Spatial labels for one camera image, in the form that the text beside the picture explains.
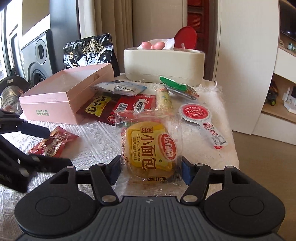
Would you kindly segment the dark red yellow snack pouch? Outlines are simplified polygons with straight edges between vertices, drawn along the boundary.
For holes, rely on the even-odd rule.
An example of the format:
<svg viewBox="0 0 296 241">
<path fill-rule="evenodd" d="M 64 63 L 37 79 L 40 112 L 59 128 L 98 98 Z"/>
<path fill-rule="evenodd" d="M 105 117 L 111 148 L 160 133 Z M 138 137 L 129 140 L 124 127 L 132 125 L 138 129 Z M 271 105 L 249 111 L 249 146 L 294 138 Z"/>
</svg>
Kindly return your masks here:
<svg viewBox="0 0 296 241">
<path fill-rule="evenodd" d="M 114 109 L 120 99 L 117 94 L 97 94 L 81 106 L 76 112 L 86 118 L 115 126 Z"/>
</svg>

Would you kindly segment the pink cardboard box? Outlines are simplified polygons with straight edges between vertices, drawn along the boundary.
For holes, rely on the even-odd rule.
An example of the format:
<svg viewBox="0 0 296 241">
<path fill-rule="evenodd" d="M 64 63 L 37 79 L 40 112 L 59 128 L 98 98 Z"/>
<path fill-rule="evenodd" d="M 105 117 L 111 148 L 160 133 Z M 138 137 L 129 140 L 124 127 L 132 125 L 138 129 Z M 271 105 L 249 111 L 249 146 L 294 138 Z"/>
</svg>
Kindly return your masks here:
<svg viewBox="0 0 296 241">
<path fill-rule="evenodd" d="M 110 63 L 64 69 L 38 83 L 20 96 L 28 120 L 77 125 L 77 111 L 95 95 L 92 88 L 114 80 Z"/>
</svg>

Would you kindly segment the blue seaweed snack packet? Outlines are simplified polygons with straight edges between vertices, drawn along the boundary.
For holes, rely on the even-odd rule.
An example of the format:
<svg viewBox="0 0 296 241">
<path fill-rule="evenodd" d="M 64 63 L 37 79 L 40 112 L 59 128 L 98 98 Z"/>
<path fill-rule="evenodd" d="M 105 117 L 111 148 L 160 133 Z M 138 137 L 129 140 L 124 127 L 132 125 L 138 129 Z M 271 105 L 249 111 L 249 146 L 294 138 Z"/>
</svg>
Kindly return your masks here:
<svg viewBox="0 0 296 241">
<path fill-rule="evenodd" d="M 98 91 L 124 96 L 136 96 L 147 89 L 147 87 L 143 85 L 121 80 L 100 82 L 95 85 L 90 85 L 90 87 Z"/>
</svg>

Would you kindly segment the rice cracker stick packet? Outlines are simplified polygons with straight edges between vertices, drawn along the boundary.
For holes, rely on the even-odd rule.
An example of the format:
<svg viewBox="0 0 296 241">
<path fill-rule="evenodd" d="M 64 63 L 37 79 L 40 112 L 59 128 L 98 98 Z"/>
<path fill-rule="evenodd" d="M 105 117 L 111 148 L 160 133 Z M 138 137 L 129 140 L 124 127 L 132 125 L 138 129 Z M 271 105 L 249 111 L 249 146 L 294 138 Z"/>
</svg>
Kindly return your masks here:
<svg viewBox="0 0 296 241">
<path fill-rule="evenodd" d="M 170 94 L 168 90 L 163 86 L 159 86 L 156 89 L 156 105 L 158 110 L 172 109 L 173 104 L 171 102 Z"/>
</svg>

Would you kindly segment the red green sausage packet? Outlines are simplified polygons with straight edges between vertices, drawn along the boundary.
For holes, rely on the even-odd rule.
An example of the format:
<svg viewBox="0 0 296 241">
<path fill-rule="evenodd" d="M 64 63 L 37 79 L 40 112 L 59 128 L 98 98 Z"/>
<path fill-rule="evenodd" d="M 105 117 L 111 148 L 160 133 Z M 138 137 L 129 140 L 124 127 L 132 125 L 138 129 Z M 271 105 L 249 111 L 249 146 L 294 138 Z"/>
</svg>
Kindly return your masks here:
<svg viewBox="0 0 296 241">
<path fill-rule="evenodd" d="M 121 95 L 115 101 L 114 107 L 111 108 L 111 113 L 107 116 L 106 123 L 115 125 L 115 112 L 133 111 L 141 112 L 147 109 L 156 108 L 156 96 L 149 94 L 138 94 L 136 96 Z"/>
</svg>

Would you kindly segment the pink bow ornament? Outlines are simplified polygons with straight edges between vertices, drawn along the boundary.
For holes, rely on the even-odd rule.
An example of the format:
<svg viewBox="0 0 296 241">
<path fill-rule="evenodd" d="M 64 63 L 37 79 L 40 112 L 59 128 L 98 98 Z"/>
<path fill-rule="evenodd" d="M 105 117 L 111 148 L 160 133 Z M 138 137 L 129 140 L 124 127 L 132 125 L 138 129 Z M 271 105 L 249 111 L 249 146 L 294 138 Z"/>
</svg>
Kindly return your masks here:
<svg viewBox="0 0 296 241">
<path fill-rule="evenodd" d="M 145 50 L 162 50 L 165 47 L 165 43 L 160 41 L 156 42 L 156 44 L 152 44 L 150 42 L 142 42 L 141 46 Z"/>
</svg>

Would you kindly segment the cream tissue box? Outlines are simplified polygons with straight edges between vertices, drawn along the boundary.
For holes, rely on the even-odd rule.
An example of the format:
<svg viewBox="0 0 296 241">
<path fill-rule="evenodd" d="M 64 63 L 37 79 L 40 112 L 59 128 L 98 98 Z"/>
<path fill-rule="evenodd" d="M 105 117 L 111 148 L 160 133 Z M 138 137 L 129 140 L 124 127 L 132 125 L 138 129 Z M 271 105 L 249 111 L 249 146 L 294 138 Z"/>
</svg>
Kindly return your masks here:
<svg viewBox="0 0 296 241">
<path fill-rule="evenodd" d="M 124 50 L 125 75 L 131 81 L 160 83 L 160 76 L 197 86 L 204 77 L 205 53 L 198 50 Z"/>
</svg>

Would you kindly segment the grey washing machine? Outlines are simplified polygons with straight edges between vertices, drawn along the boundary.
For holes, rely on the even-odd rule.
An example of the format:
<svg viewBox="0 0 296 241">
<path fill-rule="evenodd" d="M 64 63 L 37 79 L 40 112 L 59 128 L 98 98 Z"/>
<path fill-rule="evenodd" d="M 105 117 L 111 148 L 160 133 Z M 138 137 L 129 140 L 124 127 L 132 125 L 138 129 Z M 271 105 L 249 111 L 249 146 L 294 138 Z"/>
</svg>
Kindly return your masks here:
<svg viewBox="0 0 296 241">
<path fill-rule="evenodd" d="M 57 72 L 52 31 L 41 33 L 21 49 L 21 60 L 25 79 L 30 87 Z"/>
</svg>

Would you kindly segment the yellow small bread packet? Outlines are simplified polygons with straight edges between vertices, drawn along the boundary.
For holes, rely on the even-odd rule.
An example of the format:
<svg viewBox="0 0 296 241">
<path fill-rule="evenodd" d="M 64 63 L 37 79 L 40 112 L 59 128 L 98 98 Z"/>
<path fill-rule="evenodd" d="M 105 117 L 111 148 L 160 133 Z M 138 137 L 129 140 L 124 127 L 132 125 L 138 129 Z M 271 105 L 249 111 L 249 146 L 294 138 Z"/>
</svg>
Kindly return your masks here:
<svg viewBox="0 0 296 241">
<path fill-rule="evenodd" d="M 117 111 L 121 174 L 116 192 L 121 196 L 180 196 L 183 136 L 176 109 Z"/>
</svg>

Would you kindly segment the red round paddle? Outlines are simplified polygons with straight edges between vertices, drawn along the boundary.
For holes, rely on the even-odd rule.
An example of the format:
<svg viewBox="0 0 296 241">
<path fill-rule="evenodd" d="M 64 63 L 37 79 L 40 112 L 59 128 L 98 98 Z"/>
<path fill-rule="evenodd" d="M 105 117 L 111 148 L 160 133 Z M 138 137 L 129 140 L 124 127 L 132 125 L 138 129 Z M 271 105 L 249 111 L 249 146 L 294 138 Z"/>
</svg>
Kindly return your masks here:
<svg viewBox="0 0 296 241">
<path fill-rule="evenodd" d="M 197 32 L 190 26 L 181 28 L 175 35 L 175 48 L 181 48 L 184 44 L 186 49 L 195 49 L 197 45 Z"/>
</svg>

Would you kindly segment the white textured tablecloth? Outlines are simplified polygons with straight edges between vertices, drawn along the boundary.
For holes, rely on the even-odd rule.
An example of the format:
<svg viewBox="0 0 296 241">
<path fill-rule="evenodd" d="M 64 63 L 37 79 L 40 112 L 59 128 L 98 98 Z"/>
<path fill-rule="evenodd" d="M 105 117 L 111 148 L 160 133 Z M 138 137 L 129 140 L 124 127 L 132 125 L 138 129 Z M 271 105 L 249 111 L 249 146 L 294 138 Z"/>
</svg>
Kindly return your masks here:
<svg viewBox="0 0 296 241">
<path fill-rule="evenodd" d="M 221 93 L 222 88 L 217 82 L 208 80 L 202 80 L 198 86 L 193 88 L 199 95 L 198 103 L 210 110 L 212 123 L 226 139 L 228 145 L 216 150 L 198 125 L 182 120 L 183 155 L 193 164 L 203 163 L 212 169 L 223 170 L 228 165 L 239 168 L 232 130 L 227 118 L 223 94 Z M 175 108 L 187 103 L 187 99 L 174 94 L 171 94 L 171 100 Z M 115 126 L 90 119 L 84 119 L 79 125 L 42 121 L 29 122 L 48 127 L 50 130 L 53 130 L 56 126 L 61 126 L 63 129 L 78 135 L 79 138 L 66 144 L 66 148 L 62 152 L 62 157 L 69 158 L 78 170 L 88 169 L 97 163 L 107 164 L 121 153 L 120 130 Z M 27 153 L 41 140 L 22 133 L 7 133 L 3 134 L 3 137 L 24 153 Z M 31 180 L 28 191 L 33 190 L 51 176 L 51 173 L 38 173 Z M 120 177 L 118 181 L 127 181 L 127 177 Z M 135 194 L 131 190 L 131 185 L 122 182 L 120 185 L 115 185 L 115 192 L 118 196 Z M 184 182 L 178 184 L 169 183 L 168 187 L 170 190 L 167 194 L 175 195 L 178 198 L 181 197 L 181 192 L 185 190 Z M 1 240 L 15 240 L 22 234 L 14 217 L 14 208 L 25 194 L 1 185 Z"/>
</svg>

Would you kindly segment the black plum snack bag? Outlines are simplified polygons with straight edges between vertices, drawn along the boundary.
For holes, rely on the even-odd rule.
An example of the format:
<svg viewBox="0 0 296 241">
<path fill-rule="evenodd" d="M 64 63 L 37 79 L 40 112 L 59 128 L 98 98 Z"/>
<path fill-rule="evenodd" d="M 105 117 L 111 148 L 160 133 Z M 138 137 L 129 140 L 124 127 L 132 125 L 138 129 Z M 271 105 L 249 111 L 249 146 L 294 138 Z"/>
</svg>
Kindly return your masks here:
<svg viewBox="0 0 296 241">
<path fill-rule="evenodd" d="M 66 69 L 110 63 L 114 76 L 120 75 L 110 33 L 68 42 L 63 52 Z"/>
</svg>

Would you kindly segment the red round jelly cup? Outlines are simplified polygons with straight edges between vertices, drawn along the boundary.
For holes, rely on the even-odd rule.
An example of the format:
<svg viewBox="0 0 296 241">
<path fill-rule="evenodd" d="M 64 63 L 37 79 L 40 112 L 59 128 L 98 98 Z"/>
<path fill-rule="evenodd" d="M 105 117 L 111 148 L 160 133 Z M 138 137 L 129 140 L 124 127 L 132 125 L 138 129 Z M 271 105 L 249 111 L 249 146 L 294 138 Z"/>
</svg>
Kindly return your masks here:
<svg viewBox="0 0 296 241">
<path fill-rule="evenodd" d="M 179 107 L 179 113 L 184 120 L 198 124 L 215 149 L 219 150 L 228 145 L 227 140 L 212 123 L 210 110 L 205 106 L 197 103 L 183 104 Z"/>
</svg>

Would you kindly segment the green edged nut bar packet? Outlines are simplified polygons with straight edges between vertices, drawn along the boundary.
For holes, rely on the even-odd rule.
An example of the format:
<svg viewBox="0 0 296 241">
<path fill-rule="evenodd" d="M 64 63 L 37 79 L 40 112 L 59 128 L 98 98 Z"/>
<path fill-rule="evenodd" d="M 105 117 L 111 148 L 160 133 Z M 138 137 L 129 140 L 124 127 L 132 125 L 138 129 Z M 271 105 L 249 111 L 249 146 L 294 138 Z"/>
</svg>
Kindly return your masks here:
<svg viewBox="0 0 296 241">
<path fill-rule="evenodd" d="M 197 100 L 199 98 L 196 90 L 187 84 L 178 83 L 175 80 L 163 76 L 160 76 L 159 79 L 164 85 L 165 89 L 169 92 L 192 100 Z"/>
</svg>

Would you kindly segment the small red snack packet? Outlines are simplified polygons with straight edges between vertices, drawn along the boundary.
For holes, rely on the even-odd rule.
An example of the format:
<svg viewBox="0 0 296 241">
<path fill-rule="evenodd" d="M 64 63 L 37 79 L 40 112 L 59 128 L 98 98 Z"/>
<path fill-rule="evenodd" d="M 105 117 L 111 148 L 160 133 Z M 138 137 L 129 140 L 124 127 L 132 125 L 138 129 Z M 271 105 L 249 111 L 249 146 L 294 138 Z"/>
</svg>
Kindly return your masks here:
<svg viewBox="0 0 296 241">
<path fill-rule="evenodd" d="M 29 150 L 29 154 L 59 158 L 68 142 L 76 140 L 79 136 L 57 126 L 50 133 L 49 138 L 41 140 Z"/>
</svg>

